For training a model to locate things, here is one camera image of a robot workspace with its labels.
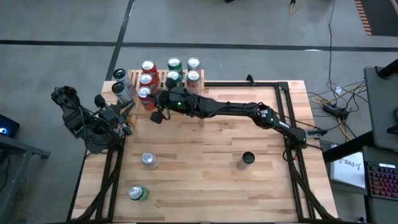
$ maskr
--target yellow cable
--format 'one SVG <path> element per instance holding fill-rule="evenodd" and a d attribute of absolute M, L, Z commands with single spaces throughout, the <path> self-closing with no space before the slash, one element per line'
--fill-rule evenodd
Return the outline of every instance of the yellow cable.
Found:
<path fill-rule="evenodd" d="M 334 99 L 332 99 L 332 100 L 326 101 L 326 102 L 322 102 L 323 99 L 321 99 L 321 98 L 319 98 L 319 97 L 313 97 L 313 98 L 312 98 L 312 101 L 313 101 L 314 103 L 318 103 L 318 104 L 321 104 L 321 105 L 324 105 L 324 104 L 327 104 L 327 103 L 331 103 L 331 102 L 337 100 L 338 98 L 343 97 L 345 94 L 347 94 L 347 93 L 352 93 L 352 92 L 355 91 L 356 89 L 358 89 L 358 88 L 360 88 L 360 87 L 364 87 L 364 86 L 365 86 L 365 84 L 360 85 L 360 86 L 358 86 L 358 87 L 356 87 L 356 88 L 353 88 L 352 90 L 348 90 L 347 92 L 343 93 L 342 95 L 340 95 L 340 96 L 338 96 L 338 97 L 336 97 L 336 98 L 334 98 Z"/>
<path fill-rule="evenodd" d="M 338 121 L 338 123 L 339 123 L 338 126 L 340 127 L 341 132 L 342 132 L 349 140 L 353 140 L 353 139 L 344 131 L 344 129 L 343 129 L 342 125 L 341 125 L 341 120 L 340 120 L 340 118 L 337 118 L 337 121 Z"/>

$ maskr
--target keyboard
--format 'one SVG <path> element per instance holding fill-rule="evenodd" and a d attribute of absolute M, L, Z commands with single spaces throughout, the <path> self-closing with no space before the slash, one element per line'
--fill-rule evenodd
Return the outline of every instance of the keyboard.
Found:
<path fill-rule="evenodd" d="M 388 167 L 368 163 L 368 192 L 372 197 L 398 200 L 398 169 Z"/>

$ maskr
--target desk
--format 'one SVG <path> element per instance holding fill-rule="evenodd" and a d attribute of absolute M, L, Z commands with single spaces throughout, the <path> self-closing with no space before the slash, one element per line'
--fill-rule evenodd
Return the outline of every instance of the desk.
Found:
<path fill-rule="evenodd" d="M 392 72 L 397 71 L 397 67 L 398 60 L 387 66 L 388 70 Z M 323 158 L 326 163 L 359 151 L 363 152 L 364 162 L 396 164 L 396 161 L 398 161 L 398 154 L 396 153 L 398 151 L 398 136 L 387 133 L 387 128 L 396 125 L 393 111 L 398 107 L 396 100 L 398 76 L 393 74 L 390 79 L 385 80 L 379 77 L 377 70 L 370 67 L 364 69 L 372 131 L 324 152 Z M 397 202 L 368 197 L 370 189 L 367 175 L 365 175 L 365 183 L 366 192 L 364 194 L 368 221 L 372 223 L 392 223 L 396 219 L 394 210 L 397 209 Z"/>
<path fill-rule="evenodd" d="M 296 119 L 313 124 L 304 82 L 287 83 Z M 115 102 L 109 94 L 111 84 L 105 82 L 103 96 Z M 218 101 L 262 101 L 278 111 L 275 89 L 270 87 L 206 87 L 202 94 Z M 205 119 L 200 127 L 199 119 L 176 113 L 162 124 L 150 121 L 149 115 L 130 117 L 134 134 L 126 138 L 114 222 L 297 221 L 289 170 L 282 159 L 282 135 L 260 129 L 244 117 L 216 116 Z M 309 143 L 318 145 L 316 140 Z M 142 165 L 141 155 L 146 151 L 157 155 L 158 169 Z M 253 152 L 256 161 L 248 170 L 239 171 L 236 161 L 245 151 Z M 72 218 L 81 215 L 99 191 L 105 158 L 102 154 L 87 157 Z M 308 147 L 303 158 L 311 190 L 337 217 L 322 152 Z M 149 189 L 147 201 L 128 197 L 133 184 Z M 302 207 L 308 217 L 305 200 Z M 108 210 L 107 203 L 103 209 Z"/>

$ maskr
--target silver soda can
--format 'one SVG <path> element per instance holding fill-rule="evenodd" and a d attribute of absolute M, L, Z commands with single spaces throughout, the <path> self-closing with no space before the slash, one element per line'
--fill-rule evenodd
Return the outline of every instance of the silver soda can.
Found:
<path fill-rule="evenodd" d="M 144 152 L 141 157 L 142 163 L 150 169 L 156 169 L 159 166 L 159 161 L 153 152 Z"/>
<path fill-rule="evenodd" d="M 126 87 L 126 89 L 129 90 L 133 99 L 136 98 L 137 95 L 136 87 L 134 86 L 134 84 L 132 84 L 130 77 L 127 75 L 124 69 L 119 68 L 115 70 L 113 72 L 113 77 L 117 82 L 123 83 L 124 87 Z"/>
<path fill-rule="evenodd" d="M 117 82 L 112 85 L 112 92 L 116 95 L 120 103 L 125 103 L 128 101 L 133 101 L 133 103 L 135 103 L 130 91 L 128 91 L 121 82 Z"/>
<path fill-rule="evenodd" d="M 245 170 L 253 162 L 254 162 L 254 154 L 251 152 L 245 152 L 242 158 L 240 158 L 240 160 L 236 163 L 236 167 L 239 170 Z"/>
<path fill-rule="evenodd" d="M 187 74 L 187 88 L 192 93 L 200 93 L 200 75 L 197 71 L 191 70 Z"/>
<path fill-rule="evenodd" d="M 193 57 L 188 59 L 188 72 L 195 70 L 200 74 L 201 64 L 198 58 Z"/>

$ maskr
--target black stripe on floor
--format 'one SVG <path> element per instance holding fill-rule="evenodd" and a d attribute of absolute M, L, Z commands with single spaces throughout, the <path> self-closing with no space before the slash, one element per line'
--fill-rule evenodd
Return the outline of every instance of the black stripe on floor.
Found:
<path fill-rule="evenodd" d="M 254 44 L 184 44 L 184 43 L 122 43 L 122 47 L 174 48 L 174 49 L 246 49 L 246 50 L 320 50 L 329 46 L 254 45 Z M 398 52 L 398 47 L 332 47 L 337 52 Z"/>
<path fill-rule="evenodd" d="M 123 23 L 122 23 L 122 26 L 120 27 L 120 31 L 119 31 L 119 35 L 118 35 L 118 41 L 116 42 L 116 46 L 113 50 L 111 63 L 109 64 L 108 71 L 106 72 L 105 80 L 112 79 L 112 74 L 113 74 L 114 68 L 116 66 L 116 62 L 118 61 L 120 48 L 122 46 L 124 35 L 126 34 L 127 25 L 130 20 L 133 3 L 134 3 L 134 0 L 129 0 L 129 3 L 127 4 L 127 9 L 126 9 L 126 12 L 124 13 Z"/>
<path fill-rule="evenodd" d="M 0 40 L 7 45 L 44 45 L 44 46 L 83 46 L 83 47 L 113 47 L 116 42 L 93 41 L 46 41 L 46 40 Z"/>

